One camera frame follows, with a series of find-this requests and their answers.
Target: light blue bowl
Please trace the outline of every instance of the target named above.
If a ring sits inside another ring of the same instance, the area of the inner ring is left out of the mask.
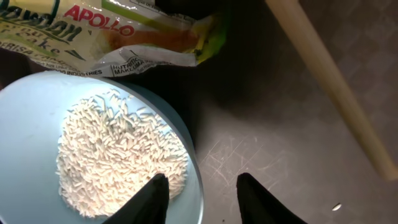
[[[104,221],[82,218],[67,207],[58,195],[55,158],[66,111],[79,99],[108,89],[119,91],[123,98],[134,95],[126,101],[130,113],[146,106],[146,113],[158,113],[180,138],[190,156],[188,177],[183,192],[169,204],[166,223],[201,223],[203,185],[193,143],[187,127],[169,104],[139,86],[42,72],[0,91],[0,219],[4,224]]]

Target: plastic packaging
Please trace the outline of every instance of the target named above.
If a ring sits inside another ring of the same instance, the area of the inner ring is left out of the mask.
[[[170,16],[143,0],[3,0],[0,48],[69,75],[196,66],[220,49],[221,16]]]

